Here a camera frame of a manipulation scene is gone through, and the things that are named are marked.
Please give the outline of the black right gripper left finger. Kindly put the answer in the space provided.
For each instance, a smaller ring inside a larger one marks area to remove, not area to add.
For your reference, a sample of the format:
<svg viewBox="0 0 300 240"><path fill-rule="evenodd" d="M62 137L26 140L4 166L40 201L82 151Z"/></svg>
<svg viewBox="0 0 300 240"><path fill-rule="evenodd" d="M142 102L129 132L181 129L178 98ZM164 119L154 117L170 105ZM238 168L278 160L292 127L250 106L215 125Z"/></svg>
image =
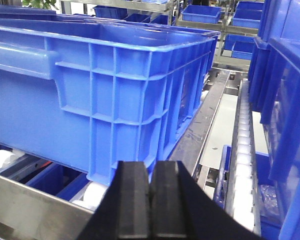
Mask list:
<svg viewBox="0 0 300 240"><path fill-rule="evenodd" d="M118 162L104 198L77 238L150 239L149 182L143 162Z"/></svg>

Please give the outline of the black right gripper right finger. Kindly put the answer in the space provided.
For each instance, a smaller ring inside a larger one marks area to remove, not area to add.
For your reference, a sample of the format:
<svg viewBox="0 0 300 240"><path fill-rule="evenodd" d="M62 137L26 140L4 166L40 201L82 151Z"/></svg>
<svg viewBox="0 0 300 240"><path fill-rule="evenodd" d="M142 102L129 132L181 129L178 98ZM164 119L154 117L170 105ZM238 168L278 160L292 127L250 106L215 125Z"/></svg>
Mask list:
<svg viewBox="0 0 300 240"><path fill-rule="evenodd" d="M152 175L154 240L259 240L198 186L180 161L159 161Z"/></svg>

